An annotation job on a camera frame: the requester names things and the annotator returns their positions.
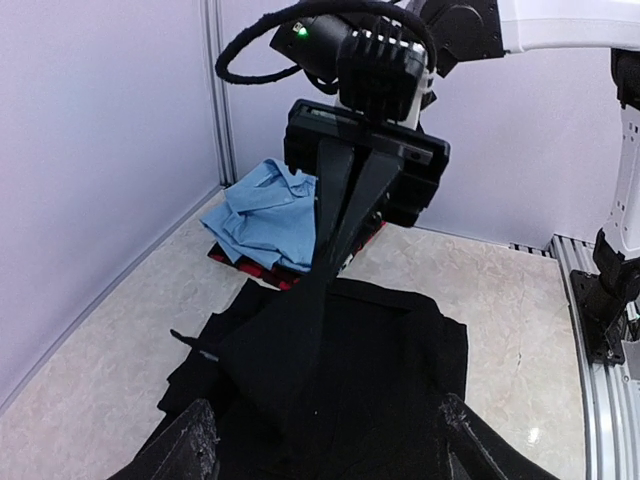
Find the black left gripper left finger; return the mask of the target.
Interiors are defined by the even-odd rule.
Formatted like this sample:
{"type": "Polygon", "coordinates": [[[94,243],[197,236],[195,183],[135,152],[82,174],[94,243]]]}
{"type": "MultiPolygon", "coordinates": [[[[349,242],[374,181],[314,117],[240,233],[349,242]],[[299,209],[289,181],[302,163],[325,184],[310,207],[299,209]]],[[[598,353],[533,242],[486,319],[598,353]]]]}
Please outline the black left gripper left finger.
{"type": "Polygon", "coordinates": [[[111,479],[217,479],[218,441],[214,412],[199,399],[111,479]]]}

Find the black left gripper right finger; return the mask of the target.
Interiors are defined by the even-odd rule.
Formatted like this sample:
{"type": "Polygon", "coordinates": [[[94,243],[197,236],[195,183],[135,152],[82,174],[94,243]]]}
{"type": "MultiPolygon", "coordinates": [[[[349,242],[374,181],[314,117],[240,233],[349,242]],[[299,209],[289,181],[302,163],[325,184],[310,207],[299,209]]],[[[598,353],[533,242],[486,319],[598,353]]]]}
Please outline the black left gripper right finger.
{"type": "Polygon", "coordinates": [[[556,479],[515,450],[454,394],[443,397],[437,428],[442,479],[556,479]]]}

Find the light blue shirt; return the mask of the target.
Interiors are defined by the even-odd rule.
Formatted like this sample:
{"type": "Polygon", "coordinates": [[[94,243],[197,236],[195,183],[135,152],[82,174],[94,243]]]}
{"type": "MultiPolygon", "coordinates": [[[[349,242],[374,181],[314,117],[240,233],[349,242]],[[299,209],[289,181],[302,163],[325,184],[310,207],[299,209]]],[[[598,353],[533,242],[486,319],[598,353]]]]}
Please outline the light blue shirt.
{"type": "Polygon", "coordinates": [[[233,262],[242,256],[270,269],[310,270],[314,252],[316,178],[266,159],[225,191],[201,217],[233,262]]]}

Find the black long sleeve shirt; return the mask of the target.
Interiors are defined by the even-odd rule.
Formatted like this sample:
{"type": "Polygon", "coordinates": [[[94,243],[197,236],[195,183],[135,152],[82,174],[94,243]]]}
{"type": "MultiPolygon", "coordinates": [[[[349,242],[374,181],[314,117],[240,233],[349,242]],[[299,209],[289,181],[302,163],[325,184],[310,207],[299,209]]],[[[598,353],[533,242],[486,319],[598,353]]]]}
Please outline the black long sleeve shirt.
{"type": "Polygon", "coordinates": [[[433,299],[349,279],[321,293],[248,281],[187,344],[138,454],[202,399],[217,479],[442,479],[439,406],[465,402],[469,342],[433,299]]]}

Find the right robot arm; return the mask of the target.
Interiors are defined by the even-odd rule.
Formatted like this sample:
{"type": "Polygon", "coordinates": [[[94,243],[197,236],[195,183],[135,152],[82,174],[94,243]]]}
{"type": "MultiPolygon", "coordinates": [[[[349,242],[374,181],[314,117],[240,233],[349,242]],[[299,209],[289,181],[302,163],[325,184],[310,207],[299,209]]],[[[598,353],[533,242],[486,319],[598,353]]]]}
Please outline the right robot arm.
{"type": "MultiPolygon", "coordinates": [[[[263,14],[296,1],[211,1],[222,50],[263,14]]],[[[332,104],[298,73],[261,86],[224,84],[238,179],[282,160],[297,99],[332,104]]],[[[416,226],[498,244],[544,247],[553,234],[594,242],[618,176],[620,105],[606,49],[542,50],[463,63],[434,84],[421,116],[451,145],[449,164],[416,226]]]]}

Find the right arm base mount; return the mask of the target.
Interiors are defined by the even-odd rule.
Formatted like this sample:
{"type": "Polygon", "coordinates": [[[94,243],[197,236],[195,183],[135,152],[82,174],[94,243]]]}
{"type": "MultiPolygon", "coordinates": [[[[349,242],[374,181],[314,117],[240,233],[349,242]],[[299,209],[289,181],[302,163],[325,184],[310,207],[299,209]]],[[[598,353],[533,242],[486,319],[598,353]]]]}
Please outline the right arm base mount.
{"type": "Polygon", "coordinates": [[[639,259],[615,252],[603,230],[596,236],[593,260],[599,274],[570,272],[572,292],[590,362],[621,365],[626,306],[639,295],[639,259]]]}

